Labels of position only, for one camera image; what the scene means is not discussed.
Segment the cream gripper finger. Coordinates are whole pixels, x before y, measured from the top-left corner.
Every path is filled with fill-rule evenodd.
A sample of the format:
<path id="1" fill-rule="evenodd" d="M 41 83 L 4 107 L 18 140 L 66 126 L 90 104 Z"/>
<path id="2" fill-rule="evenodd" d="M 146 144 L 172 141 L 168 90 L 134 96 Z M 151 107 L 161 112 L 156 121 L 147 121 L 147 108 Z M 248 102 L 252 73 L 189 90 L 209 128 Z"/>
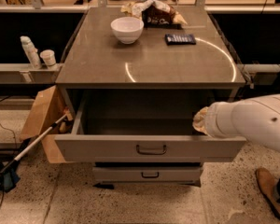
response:
<path id="1" fill-rule="evenodd" d="M 205 128 L 205 118 L 207 111 L 208 107 L 206 106 L 194 115 L 192 126 L 197 132 L 207 134 L 207 130 Z"/>

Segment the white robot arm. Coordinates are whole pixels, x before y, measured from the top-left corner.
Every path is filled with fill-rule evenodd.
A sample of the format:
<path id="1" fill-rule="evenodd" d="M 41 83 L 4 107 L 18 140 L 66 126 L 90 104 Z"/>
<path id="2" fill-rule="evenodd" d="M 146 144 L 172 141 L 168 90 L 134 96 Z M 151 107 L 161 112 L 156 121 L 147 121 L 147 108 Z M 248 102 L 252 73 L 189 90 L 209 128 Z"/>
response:
<path id="1" fill-rule="evenodd" d="M 212 103 L 195 114 L 192 126 L 214 138 L 242 136 L 280 152 L 280 94 Z"/>

